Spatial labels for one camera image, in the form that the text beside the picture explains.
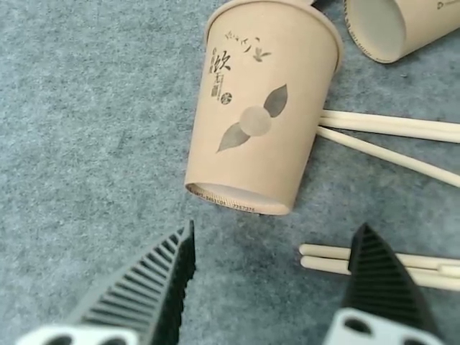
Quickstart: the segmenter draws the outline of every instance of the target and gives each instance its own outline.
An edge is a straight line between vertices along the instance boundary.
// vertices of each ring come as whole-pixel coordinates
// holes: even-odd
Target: carpet
[[[459,255],[460,192],[318,138],[294,211],[185,192],[203,28],[223,0],[0,2],[0,344],[59,322],[149,242],[196,224],[180,343],[321,344],[346,277],[304,270],[304,242],[349,246],[368,221],[397,252]],[[460,122],[460,31],[393,65],[344,64],[326,107]],[[460,173],[460,146],[344,131]],[[448,343],[460,294],[423,288]]]

